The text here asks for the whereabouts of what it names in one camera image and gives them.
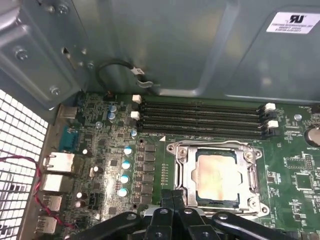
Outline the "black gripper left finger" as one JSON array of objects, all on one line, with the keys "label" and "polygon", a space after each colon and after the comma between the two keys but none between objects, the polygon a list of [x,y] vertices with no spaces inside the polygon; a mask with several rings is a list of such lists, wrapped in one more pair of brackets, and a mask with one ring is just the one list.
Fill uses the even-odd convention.
[{"label": "black gripper left finger", "polygon": [[173,191],[161,191],[160,207],[143,217],[123,212],[71,236],[72,240],[170,240],[174,218]]}]

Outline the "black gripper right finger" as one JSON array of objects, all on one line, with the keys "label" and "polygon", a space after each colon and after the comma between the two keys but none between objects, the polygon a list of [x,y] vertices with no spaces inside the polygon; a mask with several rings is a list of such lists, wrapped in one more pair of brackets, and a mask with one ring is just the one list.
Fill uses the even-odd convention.
[{"label": "black gripper right finger", "polygon": [[230,212],[220,211],[211,218],[185,205],[183,191],[173,190],[175,217],[188,240],[289,240],[290,236]]}]

